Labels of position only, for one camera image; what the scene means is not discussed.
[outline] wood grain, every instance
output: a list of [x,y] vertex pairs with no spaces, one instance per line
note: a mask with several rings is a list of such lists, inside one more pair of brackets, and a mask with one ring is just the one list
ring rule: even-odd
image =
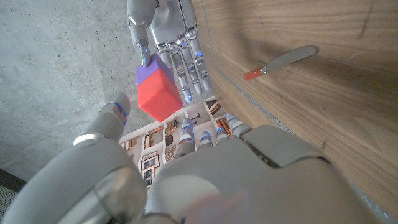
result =
[[[202,47],[202,50],[204,51],[204,54],[211,55],[208,47],[204,46]],[[211,91],[224,110],[227,113],[235,115],[245,114],[242,117],[238,116],[238,118],[252,128],[256,128],[261,125],[275,126],[275,123],[272,122],[270,118],[268,118],[259,108],[248,102],[248,100],[221,75],[212,75],[218,73],[212,62],[212,60],[208,60],[206,63],[210,74]]]
[[[245,122],[256,122],[248,118],[253,105],[242,104],[250,102],[232,90],[237,86],[296,135],[322,148],[347,178],[397,219],[398,2],[193,4],[217,87],[213,92],[222,105]],[[244,73],[303,45],[320,51],[243,80]]]

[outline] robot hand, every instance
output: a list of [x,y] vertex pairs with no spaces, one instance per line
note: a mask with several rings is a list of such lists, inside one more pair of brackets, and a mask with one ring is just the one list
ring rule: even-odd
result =
[[190,0],[127,0],[127,17],[132,43],[141,55],[143,67],[150,64],[146,32],[149,28],[161,59],[171,71],[174,63],[185,101],[191,102],[192,94],[184,63],[196,92],[203,92],[199,75],[205,90],[210,89]]

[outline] red knife handle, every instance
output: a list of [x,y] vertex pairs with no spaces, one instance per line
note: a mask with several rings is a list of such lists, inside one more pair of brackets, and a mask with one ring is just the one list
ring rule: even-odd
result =
[[253,71],[250,71],[250,72],[245,73],[245,74],[243,75],[243,78],[244,78],[245,80],[249,80],[249,79],[252,79],[252,78],[256,78],[256,77],[259,76],[259,75],[261,75],[261,68],[257,68],[257,69],[255,69],[255,70],[253,70]]

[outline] red and purple block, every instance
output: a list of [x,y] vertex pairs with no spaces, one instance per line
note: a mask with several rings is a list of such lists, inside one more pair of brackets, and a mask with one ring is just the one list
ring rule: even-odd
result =
[[157,55],[148,67],[136,68],[138,107],[157,121],[163,121],[182,107],[173,72]]

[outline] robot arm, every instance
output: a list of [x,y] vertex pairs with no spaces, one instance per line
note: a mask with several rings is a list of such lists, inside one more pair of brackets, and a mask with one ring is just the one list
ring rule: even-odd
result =
[[18,193],[3,223],[124,223],[141,215],[147,190],[118,144],[129,111],[125,94],[111,97],[74,146]]
[[154,37],[166,66],[177,71],[185,101],[192,101],[187,73],[198,94],[211,88],[190,0],[127,0],[128,24],[132,42],[140,53],[141,65],[150,64],[146,28]]
[[114,95],[74,146],[19,192],[3,223],[377,223],[321,151],[231,114],[234,138],[219,129],[212,147],[204,131],[197,150],[184,120],[174,161],[156,173],[147,197],[117,142],[129,106],[126,95]]

